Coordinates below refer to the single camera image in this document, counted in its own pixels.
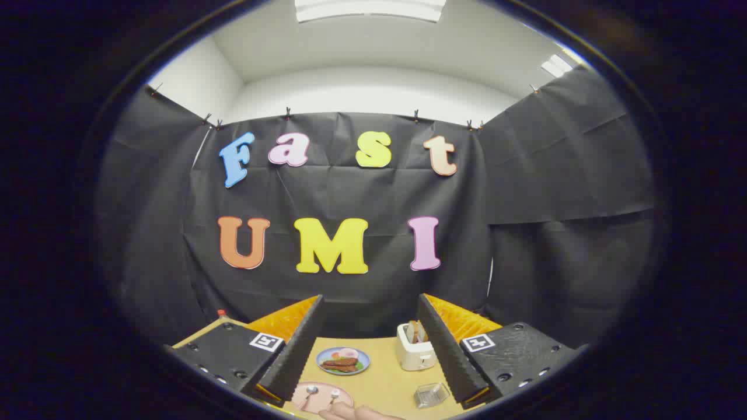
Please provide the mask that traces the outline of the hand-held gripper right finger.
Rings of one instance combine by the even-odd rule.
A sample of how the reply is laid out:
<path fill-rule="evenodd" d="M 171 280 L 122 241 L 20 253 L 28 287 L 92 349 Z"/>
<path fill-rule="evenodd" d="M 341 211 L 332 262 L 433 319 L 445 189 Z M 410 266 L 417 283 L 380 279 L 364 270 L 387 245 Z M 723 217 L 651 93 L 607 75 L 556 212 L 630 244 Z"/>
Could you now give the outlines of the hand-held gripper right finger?
<path fill-rule="evenodd" d="M 501 326 L 427 293 L 418 297 L 417 316 L 464 409 L 539 384 L 584 353 L 584 346 L 567 346 L 528 323 Z"/>

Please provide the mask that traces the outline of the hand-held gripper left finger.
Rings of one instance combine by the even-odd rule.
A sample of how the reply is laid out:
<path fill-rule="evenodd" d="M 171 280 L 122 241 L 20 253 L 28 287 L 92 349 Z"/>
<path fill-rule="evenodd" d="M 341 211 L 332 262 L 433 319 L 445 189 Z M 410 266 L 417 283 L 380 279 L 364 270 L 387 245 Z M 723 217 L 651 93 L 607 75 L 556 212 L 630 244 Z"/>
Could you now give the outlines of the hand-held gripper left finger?
<path fill-rule="evenodd" d="M 295 393 L 324 321 L 323 295 L 251 323 L 221 309 L 216 321 L 165 348 L 220 386 L 281 408 Z"/>

